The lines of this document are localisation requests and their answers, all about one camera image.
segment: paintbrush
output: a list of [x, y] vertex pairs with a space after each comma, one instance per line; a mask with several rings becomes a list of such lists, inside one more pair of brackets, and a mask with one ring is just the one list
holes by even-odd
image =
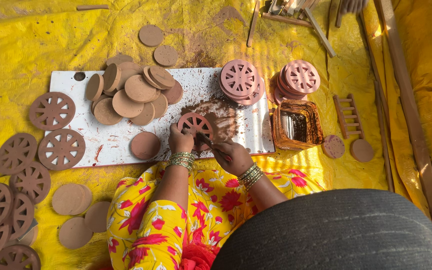
[[203, 132], [198, 131], [196, 132], [196, 139], [197, 141], [205, 143], [207, 146], [209, 146], [210, 149], [216, 150], [222, 157], [224, 157], [225, 160], [232, 162], [233, 159], [231, 156], [226, 155], [225, 153], [221, 152], [221, 150], [213, 148], [213, 141], [208, 138]]

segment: stack of pink wheels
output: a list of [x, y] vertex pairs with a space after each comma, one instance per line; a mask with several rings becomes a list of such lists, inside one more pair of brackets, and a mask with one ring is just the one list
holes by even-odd
[[219, 86], [227, 97], [241, 105], [253, 105], [265, 93], [265, 83], [255, 66], [241, 59], [231, 60], [224, 65]]
[[285, 65], [277, 79], [274, 100], [307, 100], [306, 95], [318, 90], [321, 81], [318, 71], [309, 62], [294, 60]]

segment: wooden ladder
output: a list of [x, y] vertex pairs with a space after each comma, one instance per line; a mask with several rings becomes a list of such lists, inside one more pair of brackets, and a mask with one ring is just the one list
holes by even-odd
[[[343, 132], [343, 137], [349, 139], [350, 135], [359, 134], [360, 139], [364, 139], [363, 126], [361, 126], [361, 119], [356, 103], [354, 103], [353, 94], [347, 95], [347, 98], [339, 98], [338, 95], [333, 96], [334, 105], [336, 106], [336, 113], [339, 119], [339, 124], [341, 125], [341, 131]], [[349, 102], [349, 107], [341, 106], [341, 102]], [[344, 114], [343, 111], [351, 111], [351, 114]], [[354, 119], [354, 123], [346, 123], [346, 119]], [[356, 131], [349, 131], [349, 126], [355, 126]]]

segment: yellow floral dress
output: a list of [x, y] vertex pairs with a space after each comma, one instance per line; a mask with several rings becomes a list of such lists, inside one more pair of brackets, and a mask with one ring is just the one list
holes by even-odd
[[[168, 200], [151, 200], [166, 163], [117, 184], [107, 214], [107, 236], [114, 270], [178, 270], [183, 247], [193, 241], [221, 247], [258, 208], [234, 175], [195, 170], [188, 177], [188, 212]], [[266, 173], [289, 199], [323, 191], [298, 169]]]

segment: wooden strip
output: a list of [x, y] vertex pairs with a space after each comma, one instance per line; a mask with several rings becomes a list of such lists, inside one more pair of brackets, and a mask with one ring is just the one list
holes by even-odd
[[311, 22], [312, 27], [316, 30], [316, 34], [318, 35], [319, 39], [321, 40], [321, 43], [326, 48], [326, 51], [328, 52], [329, 57], [331, 57], [331, 58], [335, 57], [336, 52], [333, 50], [333, 47], [331, 46], [331, 44], [329, 44], [329, 41], [326, 38], [326, 35], [321, 30], [321, 27], [319, 27], [318, 22], [316, 21], [316, 19], [313, 17], [313, 14], [311, 13], [311, 10], [309, 10], [309, 8], [305, 8], [304, 13], [306, 14], [306, 16], [308, 16], [309, 22]]
[[304, 26], [304, 27], [309, 27], [309, 28], [313, 27], [309, 21], [303, 21], [303, 20], [298, 20], [298, 19], [291, 19], [291, 18], [279, 16], [279, 15], [269, 14], [269, 13], [266, 13], [266, 12], [263, 12], [262, 15], [261, 15], [261, 17], [263, 17], [264, 19], [271, 19], [271, 20], [274, 20], [274, 21], [280, 21], [280, 22], [294, 24], [294, 25], [298, 25], [298, 26]]
[[99, 10], [99, 9], [108, 10], [108, 9], [110, 9], [110, 7], [108, 5], [80, 5], [80, 6], [77, 6], [76, 9], [79, 11]]
[[252, 14], [251, 28], [249, 30], [248, 43], [246, 44], [248, 48], [251, 48], [251, 45], [253, 44], [253, 36], [255, 35], [256, 21], [258, 20], [258, 15], [259, 15], [259, 0], [256, 0], [256, 5], [254, 6], [254, 12]]
[[414, 159], [419, 170], [419, 178], [423, 193], [428, 200], [429, 212], [432, 218], [432, 165], [428, 145], [424, 138], [418, 108], [414, 99], [414, 90], [406, 67], [401, 39], [391, 0], [379, 0], [384, 22], [384, 30], [388, 37], [389, 52], [393, 60], [394, 74], [400, 89], [401, 105], [406, 119], [409, 138], [413, 146]]

